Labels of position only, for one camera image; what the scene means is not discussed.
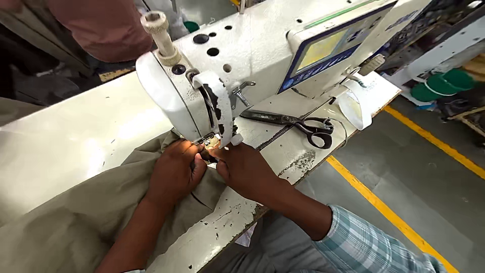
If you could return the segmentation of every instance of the gray floor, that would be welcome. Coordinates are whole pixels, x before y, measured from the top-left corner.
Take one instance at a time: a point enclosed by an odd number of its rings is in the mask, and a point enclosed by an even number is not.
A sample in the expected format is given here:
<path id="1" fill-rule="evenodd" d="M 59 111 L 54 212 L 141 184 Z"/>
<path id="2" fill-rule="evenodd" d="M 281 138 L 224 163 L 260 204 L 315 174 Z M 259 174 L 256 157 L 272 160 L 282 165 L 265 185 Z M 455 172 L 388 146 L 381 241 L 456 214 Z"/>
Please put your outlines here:
<path id="1" fill-rule="evenodd" d="M 399 97 L 391 106 L 461 154 L 485 167 L 475 134 L 458 122 L 440 122 Z M 485 181 L 387 112 L 333 153 L 461 273 L 485 268 Z M 317 199 L 341 205 L 406 246 L 417 248 L 328 163 L 306 178 Z"/>

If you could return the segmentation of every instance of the white table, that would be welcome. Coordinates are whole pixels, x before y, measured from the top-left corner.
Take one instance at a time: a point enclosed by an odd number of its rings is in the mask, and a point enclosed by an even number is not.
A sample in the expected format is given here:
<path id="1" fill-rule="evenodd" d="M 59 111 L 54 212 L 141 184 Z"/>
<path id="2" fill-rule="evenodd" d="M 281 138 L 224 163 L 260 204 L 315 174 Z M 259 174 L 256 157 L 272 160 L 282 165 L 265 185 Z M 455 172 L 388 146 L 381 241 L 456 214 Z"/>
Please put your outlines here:
<path id="1" fill-rule="evenodd" d="M 362 79 L 368 86 L 374 114 L 400 92 L 374 72 Z M 310 100 L 288 90 L 254 109 L 300 116 L 330 95 Z M 325 104 L 310 116 L 342 121 L 349 136 L 356 131 L 335 104 Z M 237 118 L 236 124 L 245 142 L 253 147 L 268 141 L 283 127 L 242 118 Z M 294 184 L 343 143 L 343 128 L 337 122 L 333 124 L 333 145 L 328 150 L 311 146 L 306 136 L 293 128 L 261 153 L 276 174 Z M 72 186 L 119 166 L 134 148 L 171 128 L 135 72 L 1 127 L 0 222 L 16 219 Z M 178 238 L 148 272 L 198 271 L 263 210 L 226 188 L 216 210 Z"/>

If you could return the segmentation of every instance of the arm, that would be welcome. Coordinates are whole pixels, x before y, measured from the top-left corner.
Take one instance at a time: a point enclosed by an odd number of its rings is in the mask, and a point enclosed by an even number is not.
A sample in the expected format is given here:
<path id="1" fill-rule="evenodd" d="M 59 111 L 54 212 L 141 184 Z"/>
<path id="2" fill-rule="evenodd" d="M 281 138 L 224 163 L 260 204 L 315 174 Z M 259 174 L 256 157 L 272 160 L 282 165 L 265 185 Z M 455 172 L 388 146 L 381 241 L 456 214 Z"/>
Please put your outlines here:
<path id="1" fill-rule="evenodd" d="M 200 149 L 182 140 L 165 149 L 155 163 L 145 197 L 95 273 L 128 272 L 145 267 L 165 217 L 197 186 L 207 169 L 198 154 Z"/>
<path id="2" fill-rule="evenodd" d="M 0 9 L 19 13 L 22 11 L 24 3 L 21 0 L 0 0 Z"/>
<path id="3" fill-rule="evenodd" d="M 282 213 L 300 226 L 340 272 L 445 272 L 432 256 L 417 257 L 396 239 L 339 207 L 300 193 L 275 175 L 262 155 L 241 143 L 210 154 L 226 184 L 247 199 Z"/>

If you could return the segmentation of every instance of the scissor handle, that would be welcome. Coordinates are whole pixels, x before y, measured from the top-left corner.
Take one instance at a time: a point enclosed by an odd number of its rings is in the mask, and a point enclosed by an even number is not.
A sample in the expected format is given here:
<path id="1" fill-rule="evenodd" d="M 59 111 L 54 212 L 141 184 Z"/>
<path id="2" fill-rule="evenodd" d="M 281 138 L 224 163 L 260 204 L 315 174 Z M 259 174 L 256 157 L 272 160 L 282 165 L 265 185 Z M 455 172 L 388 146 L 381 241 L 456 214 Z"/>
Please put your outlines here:
<path id="1" fill-rule="evenodd" d="M 314 141 L 313 137 L 318 137 L 321 140 L 323 140 L 323 145 L 318 146 Z M 307 134 L 308 142 L 310 142 L 311 145 L 314 147 L 317 147 L 319 149 L 328 149 L 332 146 L 332 136 L 327 134 L 327 133 L 313 133 L 313 134 Z"/>
<path id="2" fill-rule="evenodd" d="M 306 125 L 305 121 L 312 120 L 312 121 L 317 121 L 323 124 L 322 127 L 316 127 L 316 126 L 310 126 Z M 322 118 L 316 118 L 316 117 L 310 117 L 306 118 L 302 121 L 299 122 L 303 128 L 306 130 L 312 132 L 312 133 L 326 133 L 326 134 L 332 134 L 333 133 L 333 124 L 330 123 L 330 119 L 322 119 Z"/>
<path id="3" fill-rule="evenodd" d="M 302 131 L 303 133 L 305 133 L 305 135 L 307 136 L 308 142 L 311 145 L 313 145 L 314 147 L 317 147 L 319 149 L 328 149 L 332 146 L 332 136 L 330 134 L 323 133 L 323 132 L 309 131 L 309 129 L 306 128 L 306 127 L 309 127 L 309 126 L 308 125 L 304 126 L 304 124 L 302 125 L 302 123 L 300 123 L 300 122 L 295 123 L 295 127 L 300 129 L 300 131 Z M 318 137 L 321 140 L 323 140 L 323 145 L 322 146 L 317 145 L 313 141 L 313 137 Z"/>

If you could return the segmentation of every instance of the man's left hand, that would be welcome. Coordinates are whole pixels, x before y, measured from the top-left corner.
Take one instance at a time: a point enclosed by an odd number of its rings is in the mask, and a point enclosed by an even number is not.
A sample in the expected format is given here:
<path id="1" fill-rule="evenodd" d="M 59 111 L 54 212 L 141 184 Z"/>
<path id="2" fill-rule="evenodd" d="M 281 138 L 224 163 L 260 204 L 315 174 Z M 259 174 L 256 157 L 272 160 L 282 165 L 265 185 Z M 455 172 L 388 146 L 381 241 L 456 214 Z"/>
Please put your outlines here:
<path id="1" fill-rule="evenodd" d="M 207 169 L 199 154 L 202 149 L 188 140 L 177 140 L 168 146 L 155 163 L 145 198 L 157 205 L 174 206 L 192 192 Z"/>

